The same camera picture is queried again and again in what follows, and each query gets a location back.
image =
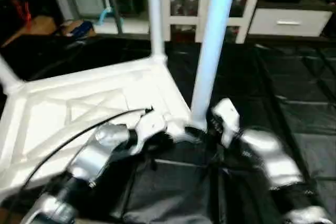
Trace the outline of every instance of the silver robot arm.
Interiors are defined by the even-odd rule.
[[[77,204],[86,200],[109,164],[140,153],[148,139],[165,130],[166,121],[155,111],[141,117],[134,129],[114,124],[98,127],[67,167],[61,190],[42,195],[21,224],[73,223]]]
[[[212,115],[209,124],[221,134],[221,144],[228,150],[239,149],[242,156],[259,163],[285,220],[293,224],[332,224],[316,195],[307,194],[308,185],[279,138],[265,131],[240,129],[239,114],[229,99],[221,100]]]

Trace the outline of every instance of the black wire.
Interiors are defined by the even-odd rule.
[[[82,136],[83,134],[87,133],[88,131],[94,129],[95,127],[101,126],[102,124],[105,124],[115,118],[118,118],[120,116],[129,114],[129,113],[134,113],[134,112],[139,112],[139,111],[146,111],[147,109],[136,109],[136,110],[129,110],[129,111],[125,111],[122,112],[120,114],[111,116],[99,123],[96,123],[92,126],[90,126],[89,128],[77,133],[75,136],[71,137],[70,139],[68,139],[67,141],[65,141],[64,143],[62,143],[61,145],[59,145],[56,149],[54,149],[50,154],[48,154],[47,156],[45,156],[39,163],[38,165],[34,168],[34,170],[31,172],[31,174],[26,178],[25,182],[23,183],[23,185],[20,187],[18,193],[16,194],[9,210],[6,216],[5,221],[3,222],[3,224],[9,224],[9,221],[12,218],[12,214],[13,214],[13,210],[14,207],[16,206],[16,204],[19,202],[20,197],[22,196],[23,191],[26,189],[26,187],[28,186],[30,180],[32,179],[32,177],[36,174],[36,172],[49,160],[51,159],[57,152],[59,152],[62,148],[64,148],[66,145],[68,145],[69,143],[71,143],[73,140],[75,140],[76,138]]]

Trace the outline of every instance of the white pole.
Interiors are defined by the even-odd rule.
[[[192,123],[202,129],[206,129],[205,114],[211,99],[231,4],[232,0],[211,0],[209,4],[191,106]]]
[[[158,60],[166,60],[162,34],[162,10],[161,0],[149,0],[149,17],[152,57]]]
[[[0,55],[0,83],[4,88],[5,94],[11,94],[22,85],[22,81],[20,81],[19,77],[14,74],[9,65],[5,62],[5,60]]]

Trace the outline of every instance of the black mat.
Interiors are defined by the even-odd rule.
[[[87,42],[84,46],[77,42],[69,45],[69,39],[24,36],[2,49],[2,53],[25,80],[150,54],[148,41],[95,38]],[[165,48],[168,68],[190,106],[200,45],[167,43]],[[335,94],[332,89],[334,73],[317,53],[323,53],[331,66],[334,64],[330,50],[257,49],[251,45],[225,44],[211,104],[231,98],[240,114],[241,126],[275,132],[283,139],[287,152],[296,159],[306,179],[319,170],[318,175],[325,177],[312,180],[312,183],[317,181],[323,202],[333,213],[334,198],[328,192],[332,192],[335,185],[326,178],[334,176],[332,148],[336,121],[331,95]],[[313,148],[311,144],[318,145],[319,150],[307,153]],[[329,160],[326,163],[321,161],[324,158],[321,155],[327,153],[325,148],[328,148],[325,160]],[[211,156],[208,152],[204,146],[179,144],[162,153],[160,159],[180,162],[182,158],[191,166],[159,163],[157,170],[153,170],[147,161],[141,161],[130,173],[133,175],[129,175],[132,178],[129,193],[118,196],[123,200],[117,200],[111,207],[110,217],[126,223],[281,222],[258,174],[228,175],[208,168]]]

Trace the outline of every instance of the cabinet drawer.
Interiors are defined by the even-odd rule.
[[[331,12],[316,10],[256,10],[249,34],[317,37],[328,22]]]

